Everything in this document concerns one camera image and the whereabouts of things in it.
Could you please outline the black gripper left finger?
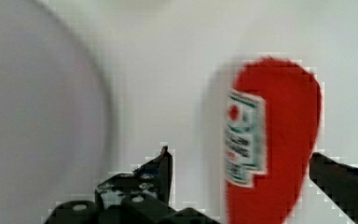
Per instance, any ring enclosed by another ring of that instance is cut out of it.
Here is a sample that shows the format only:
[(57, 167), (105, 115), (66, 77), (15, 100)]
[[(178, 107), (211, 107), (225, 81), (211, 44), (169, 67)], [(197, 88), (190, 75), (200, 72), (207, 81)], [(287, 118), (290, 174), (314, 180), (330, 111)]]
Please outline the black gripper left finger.
[(43, 224), (220, 224), (191, 207), (171, 208), (171, 186), (172, 155), (164, 146), (153, 160), (99, 184), (93, 201), (58, 205)]

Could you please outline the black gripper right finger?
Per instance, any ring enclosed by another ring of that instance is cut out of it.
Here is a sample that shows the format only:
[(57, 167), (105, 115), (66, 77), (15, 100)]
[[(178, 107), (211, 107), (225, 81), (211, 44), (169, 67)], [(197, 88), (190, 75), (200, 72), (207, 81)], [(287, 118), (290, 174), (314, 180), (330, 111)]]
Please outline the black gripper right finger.
[(315, 152), (310, 157), (310, 180), (358, 224), (358, 168)]

